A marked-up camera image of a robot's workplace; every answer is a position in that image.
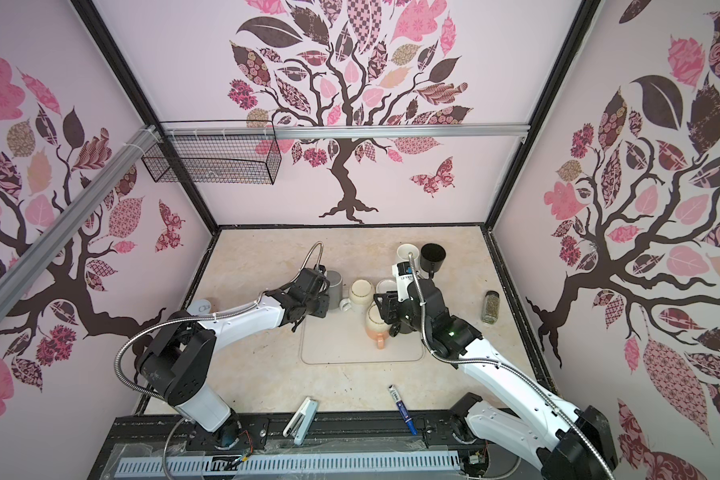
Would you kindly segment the grey mug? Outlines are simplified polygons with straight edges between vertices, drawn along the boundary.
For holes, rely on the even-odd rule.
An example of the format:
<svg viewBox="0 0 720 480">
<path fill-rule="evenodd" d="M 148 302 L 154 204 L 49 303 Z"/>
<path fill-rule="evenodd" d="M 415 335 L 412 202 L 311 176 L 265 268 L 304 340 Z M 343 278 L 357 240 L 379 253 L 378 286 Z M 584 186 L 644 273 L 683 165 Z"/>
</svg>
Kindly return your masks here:
<svg viewBox="0 0 720 480">
<path fill-rule="evenodd" d="M 338 271 L 328 270 L 326 278 L 328 280 L 328 310 L 339 309 L 343 299 L 343 277 Z"/>
</svg>

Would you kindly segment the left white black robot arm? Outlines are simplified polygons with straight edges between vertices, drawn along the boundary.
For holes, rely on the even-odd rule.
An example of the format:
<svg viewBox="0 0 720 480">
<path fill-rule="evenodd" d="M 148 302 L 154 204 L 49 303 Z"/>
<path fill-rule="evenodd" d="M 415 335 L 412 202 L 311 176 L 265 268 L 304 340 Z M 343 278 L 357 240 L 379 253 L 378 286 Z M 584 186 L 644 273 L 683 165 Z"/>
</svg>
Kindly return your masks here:
<svg viewBox="0 0 720 480">
<path fill-rule="evenodd" d="M 178 317 L 166 323 L 136 363 L 147 384 L 184 418 L 208 433 L 233 422 L 232 408 L 209 386 L 215 353 L 263 331 L 297 328 L 308 316 L 323 318 L 329 281 L 322 265 L 303 268 L 285 285 L 257 301 L 205 317 Z"/>
</svg>

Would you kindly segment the black mug white base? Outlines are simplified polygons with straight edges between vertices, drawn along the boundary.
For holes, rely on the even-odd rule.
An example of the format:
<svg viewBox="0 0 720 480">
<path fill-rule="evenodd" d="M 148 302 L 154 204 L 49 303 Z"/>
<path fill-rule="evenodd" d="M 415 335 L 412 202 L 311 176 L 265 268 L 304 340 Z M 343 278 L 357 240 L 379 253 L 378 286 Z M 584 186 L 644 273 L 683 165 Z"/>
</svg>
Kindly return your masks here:
<svg viewBox="0 0 720 480">
<path fill-rule="evenodd" d="M 420 249 L 421 269 L 432 279 L 440 270 L 447 257 L 445 248 L 436 243 L 427 243 Z"/>
</svg>

